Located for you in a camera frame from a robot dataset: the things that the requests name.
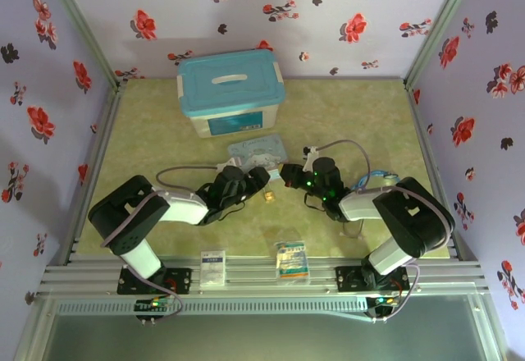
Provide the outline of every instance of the metal frame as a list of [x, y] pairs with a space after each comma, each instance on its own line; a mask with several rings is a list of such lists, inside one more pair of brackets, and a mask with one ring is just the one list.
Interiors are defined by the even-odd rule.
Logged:
[[[38, 297], [32, 309], [16, 360], [41, 361], [49, 338], [53, 335], [53, 323], [56, 317], [64, 313], [93, 314], [135, 314], [130, 305], [138, 298], [131, 295], [118, 295], [116, 285], [120, 276], [121, 260], [115, 256], [89, 256], [77, 254], [76, 246], [87, 216], [91, 197], [102, 166], [103, 156], [111, 135], [112, 125], [122, 89], [118, 89], [111, 68], [107, 65], [102, 52], [85, 23], [74, 0], [62, 0], [73, 23], [79, 28], [86, 43], [100, 61], [115, 92], [104, 108], [102, 127], [91, 157], [92, 176], [84, 187], [81, 202], [75, 210], [71, 232], [60, 254], [62, 266], [47, 267]], [[446, 203], [441, 187], [439, 171], [429, 148], [427, 134], [422, 128], [412, 100], [413, 83], [420, 76], [430, 53], [441, 39], [443, 31], [460, 0], [446, 0], [428, 40], [423, 45], [418, 57], [405, 80], [408, 91], [410, 110], [422, 148], [422, 155], [431, 181], [431, 187], [438, 200]], [[467, 295], [471, 306], [483, 349], [490, 361], [504, 359], [501, 351], [505, 348], [504, 337], [499, 321], [494, 315], [494, 305], [488, 297], [489, 290], [477, 261], [461, 261], [471, 258], [460, 240], [451, 240], [447, 245], [450, 258], [426, 258], [419, 260], [421, 276], [413, 296], [424, 295]], [[162, 261], [167, 267], [190, 267], [193, 269], [192, 283], [188, 295], [182, 298], [193, 305], [185, 312], [189, 314], [215, 313], [218, 304], [252, 305], [251, 308], [268, 308], [264, 313], [340, 313], [359, 310], [363, 297], [367, 295], [391, 295], [381, 292], [339, 294], [336, 285], [335, 267], [356, 265], [360, 261], [348, 258], [310, 258], [311, 283], [307, 286], [279, 286], [276, 283], [276, 267], [273, 258], [228, 258], [226, 260], [226, 285], [219, 288], [200, 288], [200, 260], [198, 258], [166, 257]], [[414, 272], [409, 268], [409, 278], [413, 281]], [[238, 314], [240, 309], [230, 307], [220, 313]]]

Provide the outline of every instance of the box label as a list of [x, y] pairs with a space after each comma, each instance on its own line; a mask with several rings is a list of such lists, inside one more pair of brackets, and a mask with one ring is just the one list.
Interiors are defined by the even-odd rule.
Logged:
[[216, 117], [209, 119], [211, 135], [223, 135], [239, 131], [262, 129], [263, 112], [242, 113], [231, 117]]

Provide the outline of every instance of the blue lid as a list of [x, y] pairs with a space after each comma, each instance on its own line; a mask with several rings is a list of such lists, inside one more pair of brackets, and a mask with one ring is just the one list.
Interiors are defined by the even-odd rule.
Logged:
[[285, 88], [274, 62], [266, 49], [185, 60], [177, 76], [180, 109], [203, 117], [282, 103]]

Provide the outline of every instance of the small yellow object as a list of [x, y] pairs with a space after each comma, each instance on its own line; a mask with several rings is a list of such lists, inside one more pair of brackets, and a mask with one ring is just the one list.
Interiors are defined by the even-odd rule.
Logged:
[[273, 191], [265, 191], [264, 192], [264, 199], [267, 203], [271, 203], [276, 200], [276, 195], [273, 193]]

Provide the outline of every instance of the tabletop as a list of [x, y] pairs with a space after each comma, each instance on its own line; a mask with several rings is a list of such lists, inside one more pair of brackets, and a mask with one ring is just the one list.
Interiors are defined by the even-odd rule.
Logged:
[[[131, 80], [121, 99], [116, 120], [98, 174], [90, 206], [134, 175], [155, 185], [155, 174], [179, 165], [217, 165], [229, 158], [230, 144], [264, 135], [280, 135], [290, 162], [304, 163], [304, 146], [322, 146], [337, 139], [354, 139], [367, 151], [372, 169], [412, 176], [429, 191], [418, 137], [401, 80], [285, 80], [285, 101], [275, 127], [200, 139], [179, 108], [175, 80]], [[366, 162], [350, 144], [322, 151], [336, 160], [343, 182], [353, 185], [366, 174]], [[197, 189], [215, 179], [213, 170], [183, 170], [163, 180]], [[384, 180], [373, 178], [370, 185]], [[390, 237], [381, 220], [366, 220], [343, 229], [325, 213], [304, 206], [304, 193], [287, 189], [282, 180], [266, 188], [276, 196], [267, 203], [263, 194], [223, 222], [191, 226], [159, 222], [147, 239], [160, 255], [197, 256], [202, 250], [225, 250], [230, 256], [273, 256], [275, 243], [303, 240], [309, 257], [362, 258]], [[77, 253], [104, 254], [102, 239], [86, 220]], [[446, 248], [426, 257], [448, 257]]]

